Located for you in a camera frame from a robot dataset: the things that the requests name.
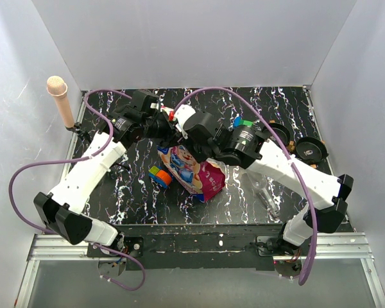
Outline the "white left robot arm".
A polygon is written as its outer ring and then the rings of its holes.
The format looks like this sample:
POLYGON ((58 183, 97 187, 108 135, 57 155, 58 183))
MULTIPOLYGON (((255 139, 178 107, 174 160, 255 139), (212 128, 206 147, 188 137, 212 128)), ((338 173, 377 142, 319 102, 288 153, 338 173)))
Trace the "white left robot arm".
POLYGON ((118 231, 107 222, 83 214, 89 196, 114 163, 142 138, 176 145, 187 137, 184 124, 191 113, 184 107, 172 110, 126 106, 107 116, 109 122, 95 133, 84 155, 68 174, 47 194, 38 193, 33 202, 48 229, 76 245, 82 241, 101 244, 111 257, 124 248, 118 231))

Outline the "pink pet food bag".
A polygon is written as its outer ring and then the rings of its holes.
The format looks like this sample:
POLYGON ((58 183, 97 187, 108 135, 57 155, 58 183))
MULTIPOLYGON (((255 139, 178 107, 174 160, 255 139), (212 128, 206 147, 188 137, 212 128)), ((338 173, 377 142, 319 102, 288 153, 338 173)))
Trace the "pink pet food bag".
POLYGON ((200 202, 209 201, 224 188, 225 174, 216 163, 197 162, 182 145, 157 151, 173 177, 200 202))

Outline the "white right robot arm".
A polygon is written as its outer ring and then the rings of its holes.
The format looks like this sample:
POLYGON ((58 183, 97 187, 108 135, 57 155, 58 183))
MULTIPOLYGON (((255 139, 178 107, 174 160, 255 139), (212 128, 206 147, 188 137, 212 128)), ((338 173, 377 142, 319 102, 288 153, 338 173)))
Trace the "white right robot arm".
POLYGON ((271 252, 294 254, 312 236, 312 221, 319 232, 334 233, 344 220, 347 197, 353 178, 327 175, 302 161, 288 160, 284 152, 263 134, 249 126, 232 130, 206 124, 177 124, 179 142, 201 162, 212 158, 229 166, 239 166, 252 173, 272 178, 303 198, 310 197, 314 210, 304 207, 294 218, 286 221, 276 239, 268 243, 271 252))

